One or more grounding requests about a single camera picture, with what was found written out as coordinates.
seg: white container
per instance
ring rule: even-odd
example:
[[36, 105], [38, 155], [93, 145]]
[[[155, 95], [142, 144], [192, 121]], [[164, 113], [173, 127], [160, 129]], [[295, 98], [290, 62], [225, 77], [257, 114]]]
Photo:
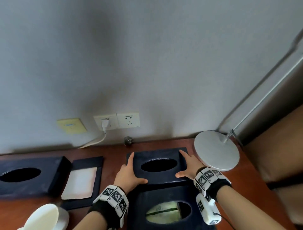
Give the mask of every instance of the white container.
[[18, 230], [65, 230], [69, 214], [54, 204], [46, 204], [34, 211], [23, 228]]

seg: lamp base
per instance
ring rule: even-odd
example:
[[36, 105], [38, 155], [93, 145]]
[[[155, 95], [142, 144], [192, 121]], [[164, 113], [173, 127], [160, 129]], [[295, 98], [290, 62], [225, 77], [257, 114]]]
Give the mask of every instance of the lamp base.
[[223, 143], [224, 140], [225, 135], [215, 131], [203, 131], [196, 136], [195, 150], [206, 166], [228, 171], [238, 164], [238, 148], [230, 139]]

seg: brown table surface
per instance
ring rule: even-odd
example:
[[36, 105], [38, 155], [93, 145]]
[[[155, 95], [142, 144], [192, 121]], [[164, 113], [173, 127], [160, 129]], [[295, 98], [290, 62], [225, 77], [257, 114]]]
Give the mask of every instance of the brown table surface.
[[[126, 161], [126, 154], [129, 152], [157, 150], [165, 148], [187, 147], [189, 155], [196, 154], [194, 150], [194, 139], [182, 140], [161, 140], [145, 143], [133, 144], [130, 147], [124, 145], [111, 145], [100, 147], [88, 147], [84, 149], [72, 149], [67, 151], [52, 151], [43, 153], [18, 154], [0, 156], [0, 160], [22, 159], [31, 157], [49, 157], [49, 156], [65, 156], [70, 161], [88, 157], [104, 157], [104, 165], [102, 170], [101, 186], [102, 191], [107, 185], [113, 184], [115, 176], [122, 164]], [[258, 206], [281, 225], [288, 230], [295, 230], [294, 225], [287, 217], [281, 202], [276, 194], [270, 191], [261, 176], [250, 163], [243, 151], [240, 151], [240, 162], [232, 170], [224, 172], [232, 182], [233, 188], [241, 195]], [[5, 201], [0, 200], [0, 229], [17, 230], [24, 225], [27, 218], [40, 206], [47, 203], [60, 204], [60, 198], [53, 199], [48, 197], [32, 198]], [[220, 213], [226, 217], [226, 214], [217, 204]], [[70, 210], [70, 222], [67, 230], [72, 230], [80, 220], [85, 216], [88, 208], [80, 208]], [[218, 230], [230, 230], [231, 227], [222, 220], [217, 225]]]

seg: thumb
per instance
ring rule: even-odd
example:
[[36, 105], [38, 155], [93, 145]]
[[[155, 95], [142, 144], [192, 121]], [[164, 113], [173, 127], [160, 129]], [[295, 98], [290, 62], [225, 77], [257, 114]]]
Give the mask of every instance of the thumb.
[[138, 178], [138, 184], [147, 184], [148, 180], [145, 178]]
[[186, 171], [180, 171], [180, 172], [176, 173], [175, 177], [176, 178], [186, 177]]

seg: light switch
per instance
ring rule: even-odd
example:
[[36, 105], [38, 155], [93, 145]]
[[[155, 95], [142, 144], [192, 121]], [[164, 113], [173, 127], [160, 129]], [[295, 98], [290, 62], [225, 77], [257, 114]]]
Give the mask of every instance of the light switch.
[[87, 132], [79, 118], [57, 120], [57, 124], [67, 134], [81, 134]]

